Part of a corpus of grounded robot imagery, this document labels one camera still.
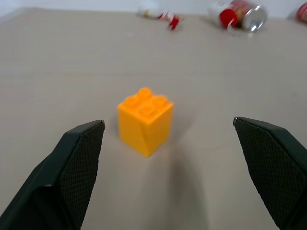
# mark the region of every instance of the toy block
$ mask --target toy block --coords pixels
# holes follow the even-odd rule
[[[169,136],[173,105],[147,88],[127,97],[118,105],[120,139],[144,157],[151,156]]]

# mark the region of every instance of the beige tabletop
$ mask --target beige tabletop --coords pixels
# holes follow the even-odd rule
[[[232,127],[245,116],[307,144],[307,27],[269,20],[230,36],[200,16],[176,32],[132,13],[27,10],[0,24],[0,213],[61,135],[104,119],[83,230],[276,230]],[[175,103],[145,159],[116,107],[150,87]]]

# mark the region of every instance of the red and white toy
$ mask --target red and white toy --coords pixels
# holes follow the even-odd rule
[[[179,22],[184,19],[184,17],[177,16],[170,11],[162,11],[159,4],[152,0],[141,2],[138,7],[138,14],[146,18],[167,21],[171,30],[175,30]]]

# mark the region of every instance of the lego stud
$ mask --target lego stud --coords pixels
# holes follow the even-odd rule
[[[148,99],[152,96],[152,92],[148,88],[142,88],[142,89],[140,89],[138,95],[142,99]]]
[[[124,101],[124,105],[129,108],[135,108],[138,106],[138,97],[136,95],[127,97]]]
[[[163,95],[156,96],[153,99],[153,104],[157,107],[162,107],[166,105],[166,103],[167,103],[167,97]]]
[[[155,108],[152,105],[145,105],[140,109],[140,114],[144,116],[152,116],[154,115]]]

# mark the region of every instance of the soda can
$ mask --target soda can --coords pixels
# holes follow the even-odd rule
[[[303,4],[297,11],[296,18],[299,21],[307,22],[307,3]]]
[[[259,30],[267,20],[267,13],[260,5],[244,0],[233,0],[230,7],[238,16],[238,25],[246,31]]]
[[[236,26],[238,23],[238,16],[236,12],[231,8],[227,1],[216,1],[210,4],[208,8],[208,15],[211,21],[216,25],[223,26],[225,28],[229,26]]]

